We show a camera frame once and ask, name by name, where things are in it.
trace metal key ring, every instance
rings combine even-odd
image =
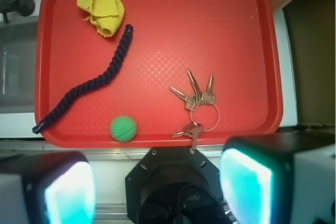
[[[219,116],[219,109],[218,109],[218,107],[217,107],[213,102],[209,102],[209,101],[207,101],[206,103],[201,103],[201,105],[212,105],[212,106],[214,106],[215,109],[217,110],[218,118],[217,118],[217,122],[216,122],[215,126],[213,126],[212,128],[210,128],[210,129],[208,129],[208,130],[204,130],[204,131],[212,131],[212,130],[214,130],[214,129],[218,126],[218,124],[219,124],[219,118],[220,118],[220,116]],[[194,124],[196,124],[196,125],[198,124],[198,123],[196,123],[196,121],[193,119],[193,111],[192,111],[192,110],[190,110],[190,119],[191,119],[191,121],[193,121]]]

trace key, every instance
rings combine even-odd
[[[208,83],[208,89],[202,93],[202,102],[205,104],[215,103],[216,96],[213,94],[214,89],[214,76],[211,75]]]
[[[170,87],[169,88],[174,94],[176,94],[179,98],[181,98],[182,100],[184,100],[186,102],[185,107],[188,110],[192,110],[194,111],[197,107],[197,103],[196,103],[196,95],[191,95],[190,97],[187,96],[186,94],[182,93],[181,91],[177,90],[174,87]]]
[[[197,81],[193,77],[193,74],[191,73],[191,71],[188,70],[187,73],[189,75],[191,85],[193,86],[193,88],[195,90],[195,94],[196,94],[195,101],[196,101],[197,105],[200,105],[200,103],[202,101],[202,92],[200,90],[200,87],[198,86]]]
[[[193,137],[191,133],[185,132],[185,131],[181,131],[181,132],[177,132],[177,133],[172,134],[172,138],[176,138],[176,137],[180,137],[180,136]]]
[[[201,124],[190,124],[183,128],[186,133],[191,133],[193,138],[193,145],[191,148],[191,153],[194,153],[197,146],[197,138],[204,131],[204,126]]]

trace ball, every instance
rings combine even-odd
[[[137,125],[129,116],[122,115],[112,121],[110,131],[115,140],[119,142],[128,142],[135,137],[137,133]]]

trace navy blue rope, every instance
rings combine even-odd
[[[81,95],[99,89],[112,81],[112,79],[119,72],[127,54],[128,48],[132,41],[132,34],[133,27],[131,25],[126,25],[124,34],[121,37],[117,50],[114,52],[112,62],[110,63],[110,66],[107,68],[107,70],[98,77],[78,85],[66,93],[57,106],[45,118],[43,118],[43,120],[41,120],[38,125],[33,128],[33,132],[35,134],[40,133],[57,122],[67,112],[75,100]]]

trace yellow microfiber towel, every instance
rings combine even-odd
[[[77,0],[77,6],[87,11],[87,20],[104,37],[111,37],[119,28],[125,14],[120,0]]]

